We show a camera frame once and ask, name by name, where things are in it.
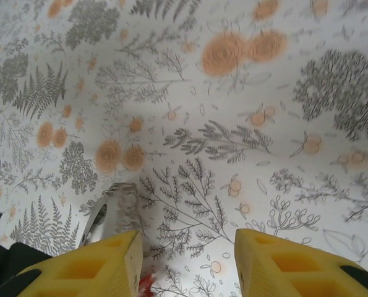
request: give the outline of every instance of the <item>floral wallpaper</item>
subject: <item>floral wallpaper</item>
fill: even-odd
[[[118,182],[157,296],[240,296],[237,228],[368,270],[368,0],[0,0],[0,244]]]

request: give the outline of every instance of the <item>botanical print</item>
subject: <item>botanical print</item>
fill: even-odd
[[[368,0],[241,4],[0,0],[2,246],[73,250],[134,183],[157,296],[241,296],[238,228],[368,270]]]

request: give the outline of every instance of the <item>red object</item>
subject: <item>red object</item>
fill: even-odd
[[[140,279],[139,284],[139,297],[154,297],[155,294],[151,292],[151,287],[155,279],[153,278],[153,274],[148,274]]]

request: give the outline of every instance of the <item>yellow robot part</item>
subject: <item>yellow robot part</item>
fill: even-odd
[[[143,252],[141,234],[128,231],[48,259],[19,297],[137,297]]]
[[[250,229],[234,244],[243,297],[368,297],[368,290],[340,267],[345,258]]]

